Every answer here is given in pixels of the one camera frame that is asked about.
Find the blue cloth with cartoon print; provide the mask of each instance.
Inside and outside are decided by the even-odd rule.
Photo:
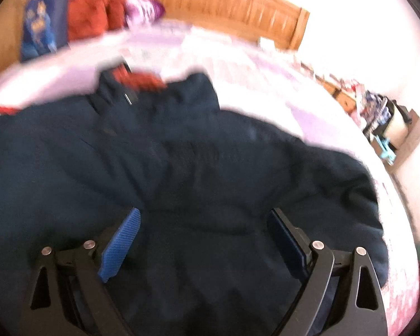
[[[20,61],[54,53],[67,44],[68,0],[29,0],[25,7]]]

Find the blue textured pad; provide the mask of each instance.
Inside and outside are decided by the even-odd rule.
[[[120,270],[121,264],[140,229],[140,223],[140,211],[137,208],[134,208],[129,213],[128,217],[124,219],[111,241],[109,241],[106,249],[103,251],[98,275],[104,283],[106,283],[109,278],[116,276]]]

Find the wooden drawer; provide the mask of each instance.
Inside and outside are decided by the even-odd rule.
[[[356,100],[345,92],[339,92],[335,96],[335,100],[339,102],[345,112],[351,113],[356,108]]]

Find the dark navy jacket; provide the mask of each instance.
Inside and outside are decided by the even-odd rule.
[[[203,74],[137,94],[106,71],[93,95],[0,116],[0,320],[16,334],[41,248],[77,247],[136,207],[140,232],[107,287],[137,335],[268,336],[300,287],[267,231],[276,206],[312,240],[364,246],[385,283],[359,162],[220,110]]]

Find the pile of clothes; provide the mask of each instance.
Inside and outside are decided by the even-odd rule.
[[[93,94],[0,116],[0,322],[19,334],[42,248],[76,248],[138,208],[140,230],[106,283],[134,334],[270,335],[302,285],[268,231],[276,207],[332,249],[365,246],[385,284],[388,250],[360,162],[221,110],[203,73],[165,84],[112,67]]]
[[[29,0],[20,60],[55,53],[70,41],[98,37],[109,30],[136,29],[164,13],[157,0]]]

